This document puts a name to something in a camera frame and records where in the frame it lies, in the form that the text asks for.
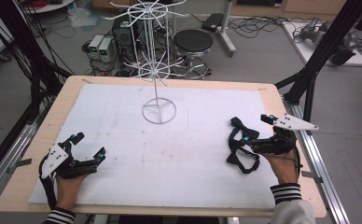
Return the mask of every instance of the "gray floor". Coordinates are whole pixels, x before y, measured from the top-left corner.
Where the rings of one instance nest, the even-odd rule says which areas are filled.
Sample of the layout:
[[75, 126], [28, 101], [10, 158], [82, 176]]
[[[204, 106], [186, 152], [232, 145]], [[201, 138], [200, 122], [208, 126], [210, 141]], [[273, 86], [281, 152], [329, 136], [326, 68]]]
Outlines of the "gray floor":
[[[60, 21], [65, 11], [44, 15], [44, 22]], [[184, 22], [194, 21], [187, 18]], [[199, 27], [190, 22], [188, 27]], [[91, 29], [68, 26], [68, 21], [52, 25], [49, 43], [76, 74], [89, 72], [89, 61], [81, 46], [95, 34], [105, 34], [111, 21], [100, 20]], [[217, 35], [213, 50], [203, 58], [213, 74], [206, 81], [276, 83], [297, 73], [304, 65], [281, 28], [258, 37], [228, 34], [237, 52], [229, 57]], [[29, 104], [29, 82], [15, 62], [0, 61], [0, 143]], [[362, 67], [324, 67], [316, 81], [312, 123], [320, 126], [313, 137], [351, 223], [362, 223]], [[0, 213], [0, 223], [39, 223], [46, 214]], [[86, 217], [79, 215], [76, 223]], [[268, 223], [264, 218], [242, 218], [241, 223]], [[329, 216], [317, 223], [332, 223]]]

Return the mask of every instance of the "metal stool legs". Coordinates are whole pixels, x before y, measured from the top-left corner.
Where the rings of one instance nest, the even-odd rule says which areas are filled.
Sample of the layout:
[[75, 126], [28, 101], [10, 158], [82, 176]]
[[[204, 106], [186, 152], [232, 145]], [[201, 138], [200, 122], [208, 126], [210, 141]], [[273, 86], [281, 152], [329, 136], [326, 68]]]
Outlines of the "metal stool legs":
[[177, 59], [174, 66], [175, 76], [181, 78], [191, 78], [204, 80], [205, 76], [210, 76], [212, 71], [207, 63], [201, 58], [183, 56]]

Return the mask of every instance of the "electronic equipment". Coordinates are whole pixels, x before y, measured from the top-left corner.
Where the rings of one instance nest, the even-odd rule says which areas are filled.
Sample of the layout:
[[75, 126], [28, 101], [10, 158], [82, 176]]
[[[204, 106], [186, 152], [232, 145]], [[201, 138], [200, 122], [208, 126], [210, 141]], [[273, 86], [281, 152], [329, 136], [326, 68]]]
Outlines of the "electronic equipment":
[[114, 34], [114, 39], [116, 43], [117, 55], [119, 58], [119, 68], [124, 68], [124, 63], [130, 63], [136, 61], [136, 56], [134, 53], [133, 37], [138, 38], [138, 22], [136, 22], [132, 28], [128, 25], [130, 24], [129, 15], [124, 15], [119, 18], [114, 19], [112, 25], [112, 33]]
[[105, 37], [99, 47], [100, 58], [103, 63], [111, 63], [115, 56], [114, 45], [111, 37]]
[[[329, 27], [331, 26], [331, 22], [324, 22], [317, 31], [315, 31], [316, 24], [318, 22], [318, 18], [315, 17], [312, 21], [304, 26], [300, 30], [300, 37], [304, 39], [312, 40], [312, 43], [318, 45], [321, 40], [324, 38], [324, 35], [327, 33]], [[342, 42], [337, 46], [335, 52], [331, 57], [329, 57], [329, 61], [334, 65], [342, 65], [347, 63], [349, 59], [355, 56], [353, 50], [358, 46], [357, 36], [349, 33]]]
[[90, 57], [94, 60], [100, 60], [99, 47], [103, 38], [103, 35], [96, 35], [89, 44]]
[[221, 25], [222, 18], [224, 17], [224, 14], [221, 13], [215, 13], [212, 14], [202, 25], [203, 30], [207, 30], [210, 32], [215, 32], [216, 27]]
[[128, 26], [130, 23], [129, 16], [124, 15], [122, 17], [114, 19], [112, 25], [112, 32], [114, 34], [115, 40], [123, 46], [132, 45], [132, 29]]

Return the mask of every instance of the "human hand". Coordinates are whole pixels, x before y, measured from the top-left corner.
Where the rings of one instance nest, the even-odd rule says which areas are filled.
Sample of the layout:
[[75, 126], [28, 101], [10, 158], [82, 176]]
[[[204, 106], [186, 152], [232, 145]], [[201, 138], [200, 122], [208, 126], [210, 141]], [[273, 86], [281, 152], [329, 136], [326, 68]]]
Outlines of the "human hand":
[[81, 187], [82, 181], [87, 175], [77, 176], [72, 179], [63, 179], [61, 176], [56, 175], [56, 182], [58, 186], [58, 199], [56, 207], [66, 210], [71, 210], [77, 202], [77, 196]]
[[261, 155], [271, 164], [271, 169], [277, 176], [279, 184], [298, 183], [293, 150], [281, 155], [269, 153], [262, 153]]

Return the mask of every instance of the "aluminum rail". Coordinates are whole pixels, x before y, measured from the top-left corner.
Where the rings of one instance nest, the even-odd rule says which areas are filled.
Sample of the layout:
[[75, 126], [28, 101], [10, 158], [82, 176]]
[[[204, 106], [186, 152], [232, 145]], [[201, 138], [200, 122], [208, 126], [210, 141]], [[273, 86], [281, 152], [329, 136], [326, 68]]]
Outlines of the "aluminum rail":
[[13, 143], [11, 149], [0, 162], [0, 188], [3, 186], [7, 177], [16, 169], [16, 162], [21, 158], [25, 149], [30, 145], [36, 131], [38, 130], [37, 122], [27, 124]]
[[[303, 112], [299, 105], [291, 105], [288, 102], [284, 103], [295, 117], [303, 119]], [[305, 151], [306, 159], [311, 164], [315, 176], [322, 180], [320, 181], [321, 183], [317, 183], [317, 187], [321, 190], [323, 199], [326, 200], [327, 207], [330, 209], [334, 221], [338, 224], [350, 223], [313, 136], [306, 131], [300, 131], [297, 134], [299, 134], [299, 140], [302, 140], [300, 142], [303, 143], [302, 147]]]

